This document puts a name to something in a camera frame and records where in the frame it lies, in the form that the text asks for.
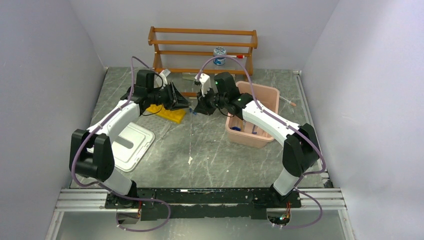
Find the graduated cylinder blue base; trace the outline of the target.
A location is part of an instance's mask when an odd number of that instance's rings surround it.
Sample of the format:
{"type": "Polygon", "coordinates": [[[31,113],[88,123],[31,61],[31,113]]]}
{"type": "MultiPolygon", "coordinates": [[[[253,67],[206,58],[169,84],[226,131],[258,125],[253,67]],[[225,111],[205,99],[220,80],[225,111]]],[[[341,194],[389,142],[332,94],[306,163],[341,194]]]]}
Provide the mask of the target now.
{"type": "Polygon", "coordinates": [[[237,126],[233,126],[230,129],[233,130],[233,131],[238,131],[238,132],[242,131],[242,129],[240,127],[237,127],[237,126]]]}

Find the blue safety glasses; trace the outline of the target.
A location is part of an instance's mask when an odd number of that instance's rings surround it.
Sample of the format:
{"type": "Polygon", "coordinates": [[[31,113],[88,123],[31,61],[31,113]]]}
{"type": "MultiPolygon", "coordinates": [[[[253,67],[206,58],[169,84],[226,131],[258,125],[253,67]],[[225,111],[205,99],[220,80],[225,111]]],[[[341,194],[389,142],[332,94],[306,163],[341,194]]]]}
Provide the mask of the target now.
{"type": "Polygon", "coordinates": [[[254,125],[253,125],[253,127],[252,127],[252,131],[251,131],[251,133],[252,133],[253,135],[257,135],[257,134],[258,134],[257,130],[258,130],[258,127],[254,124],[254,125]]]}

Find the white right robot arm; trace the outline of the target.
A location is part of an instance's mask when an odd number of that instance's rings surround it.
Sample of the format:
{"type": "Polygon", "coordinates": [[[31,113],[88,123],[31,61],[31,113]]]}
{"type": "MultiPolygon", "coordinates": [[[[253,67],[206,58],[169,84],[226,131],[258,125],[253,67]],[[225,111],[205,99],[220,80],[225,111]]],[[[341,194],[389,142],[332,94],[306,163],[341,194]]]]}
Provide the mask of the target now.
{"type": "Polygon", "coordinates": [[[228,72],[217,74],[213,80],[204,73],[195,78],[195,83],[201,86],[196,113],[211,115],[215,110],[226,109],[230,115],[259,127],[282,145],[283,169],[271,185],[273,191],[269,197],[275,207],[282,207],[304,173],[320,159],[315,129],[308,123],[291,122],[267,108],[259,99],[265,95],[259,84],[248,82],[250,91],[241,92],[241,84],[228,72]]]}

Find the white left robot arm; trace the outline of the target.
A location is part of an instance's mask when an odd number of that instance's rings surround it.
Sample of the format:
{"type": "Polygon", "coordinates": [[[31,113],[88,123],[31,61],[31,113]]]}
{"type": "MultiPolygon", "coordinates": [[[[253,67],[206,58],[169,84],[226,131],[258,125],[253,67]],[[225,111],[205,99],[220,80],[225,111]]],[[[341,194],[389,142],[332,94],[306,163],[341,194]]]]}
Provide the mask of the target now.
{"type": "Polygon", "coordinates": [[[151,105],[162,106],[169,111],[189,107],[188,100],[174,83],[167,80],[168,75],[167,69],[160,73],[139,70],[135,74],[135,82],[110,113],[88,129],[77,129],[72,133],[69,169],[74,180],[77,176],[95,179],[118,195],[118,201],[126,208],[138,203],[137,185],[116,167],[112,143],[151,105]]]}

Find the yellow test tube rack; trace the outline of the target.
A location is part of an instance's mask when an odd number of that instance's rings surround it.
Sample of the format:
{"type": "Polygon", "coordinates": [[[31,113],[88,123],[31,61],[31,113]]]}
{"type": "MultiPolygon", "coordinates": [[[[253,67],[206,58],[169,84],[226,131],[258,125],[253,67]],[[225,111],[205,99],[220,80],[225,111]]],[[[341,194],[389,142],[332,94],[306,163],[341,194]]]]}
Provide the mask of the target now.
{"type": "Polygon", "coordinates": [[[146,109],[146,111],[177,124],[180,124],[186,115],[186,111],[184,109],[167,110],[162,105],[155,104],[152,104],[146,109]]]}

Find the white box left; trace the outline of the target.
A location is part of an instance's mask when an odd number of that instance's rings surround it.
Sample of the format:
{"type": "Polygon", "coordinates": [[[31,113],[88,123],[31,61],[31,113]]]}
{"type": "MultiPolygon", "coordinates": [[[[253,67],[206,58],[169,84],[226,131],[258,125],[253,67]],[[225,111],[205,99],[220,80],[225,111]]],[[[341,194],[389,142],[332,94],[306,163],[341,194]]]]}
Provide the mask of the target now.
{"type": "Polygon", "coordinates": [[[196,76],[197,76],[196,73],[186,73],[186,72],[182,73],[182,78],[188,81],[195,81],[196,76]]]}

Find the pink plastic bin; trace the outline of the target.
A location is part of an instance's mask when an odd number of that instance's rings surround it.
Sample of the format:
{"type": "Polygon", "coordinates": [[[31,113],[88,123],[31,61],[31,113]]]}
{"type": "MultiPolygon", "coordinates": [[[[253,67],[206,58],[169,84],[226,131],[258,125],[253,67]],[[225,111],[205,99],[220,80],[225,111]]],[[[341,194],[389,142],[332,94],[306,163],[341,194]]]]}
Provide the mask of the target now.
{"type": "MultiPolygon", "coordinates": [[[[253,91],[261,104],[274,113],[279,111],[280,91],[278,89],[254,83],[253,91]]],[[[271,135],[258,126],[257,134],[252,134],[253,125],[250,122],[241,121],[238,117],[227,117],[225,130],[229,141],[249,147],[262,148],[274,140],[271,135]],[[231,130],[230,128],[234,126],[241,128],[241,131],[231,130]]]]}

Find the wooden shelf rack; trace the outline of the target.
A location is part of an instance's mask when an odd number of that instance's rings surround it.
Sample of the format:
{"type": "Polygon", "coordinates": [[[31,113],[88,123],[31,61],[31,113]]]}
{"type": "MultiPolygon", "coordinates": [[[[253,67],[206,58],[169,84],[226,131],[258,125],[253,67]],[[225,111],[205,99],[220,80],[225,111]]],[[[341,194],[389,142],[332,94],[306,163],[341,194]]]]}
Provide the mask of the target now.
{"type": "Polygon", "coordinates": [[[258,47],[256,30],[225,30],[199,28],[166,28],[152,26],[148,44],[154,48],[152,67],[161,72],[205,74],[229,72],[236,76],[253,74],[253,51],[258,47]],[[227,55],[244,55],[246,58],[230,57],[224,65],[215,65],[215,47],[224,47],[227,55]]]}

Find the blue white jar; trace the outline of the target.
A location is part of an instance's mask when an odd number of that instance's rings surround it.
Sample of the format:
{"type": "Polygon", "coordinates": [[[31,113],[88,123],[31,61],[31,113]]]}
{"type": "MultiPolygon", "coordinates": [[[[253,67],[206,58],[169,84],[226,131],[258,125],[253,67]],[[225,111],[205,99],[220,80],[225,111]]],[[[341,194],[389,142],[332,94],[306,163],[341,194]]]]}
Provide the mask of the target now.
{"type": "Polygon", "coordinates": [[[213,60],[213,63],[217,66],[224,65],[225,62],[226,62],[226,58],[223,57],[223,56],[225,56],[226,54],[227,54],[227,50],[226,50],[225,47],[223,47],[223,46],[215,47],[214,50],[213,50],[213,56],[214,57],[219,56],[219,57],[215,58],[213,60]]]}

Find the white plastic lid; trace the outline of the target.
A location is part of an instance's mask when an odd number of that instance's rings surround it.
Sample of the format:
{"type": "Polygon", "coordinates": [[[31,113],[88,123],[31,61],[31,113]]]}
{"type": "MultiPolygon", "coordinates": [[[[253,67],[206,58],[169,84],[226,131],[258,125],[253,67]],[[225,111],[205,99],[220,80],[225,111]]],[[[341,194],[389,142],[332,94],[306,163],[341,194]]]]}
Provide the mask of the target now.
{"type": "Polygon", "coordinates": [[[101,167],[112,164],[123,172],[133,171],[155,140],[152,131],[133,122],[109,122],[94,136],[101,134],[107,137],[101,137],[90,149],[94,162],[101,167]]]}

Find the glass rod orange tip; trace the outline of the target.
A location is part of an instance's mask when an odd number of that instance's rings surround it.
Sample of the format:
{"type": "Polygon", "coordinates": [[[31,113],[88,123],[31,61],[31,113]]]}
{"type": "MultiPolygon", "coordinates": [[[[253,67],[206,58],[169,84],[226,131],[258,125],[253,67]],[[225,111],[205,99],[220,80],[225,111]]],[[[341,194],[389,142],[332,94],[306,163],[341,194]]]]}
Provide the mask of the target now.
{"type": "Polygon", "coordinates": [[[289,100],[289,99],[287,99],[287,98],[285,98],[285,97],[283,97],[281,95],[279,96],[279,99],[282,100],[282,101],[285,101],[286,103],[290,104],[293,107],[296,107],[297,106],[294,102],[292,102],[291,100],[289,100]]]}

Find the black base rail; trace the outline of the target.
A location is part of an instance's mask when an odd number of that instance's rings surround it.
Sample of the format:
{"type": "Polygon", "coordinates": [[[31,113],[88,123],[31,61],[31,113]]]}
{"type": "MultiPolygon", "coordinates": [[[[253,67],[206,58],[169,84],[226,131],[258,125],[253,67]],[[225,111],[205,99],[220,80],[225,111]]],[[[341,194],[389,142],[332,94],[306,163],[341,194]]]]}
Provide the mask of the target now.
{"type": "Polygon", "coordinates": [[[142,201],[107,194],[104,207],[119,213],[140,211],[141,221],[159,219],[238,218],[266,220],[268,210],[300,208],[300,195],[279,195],[270,187],[242,188],[139,188],[142,201]]]}

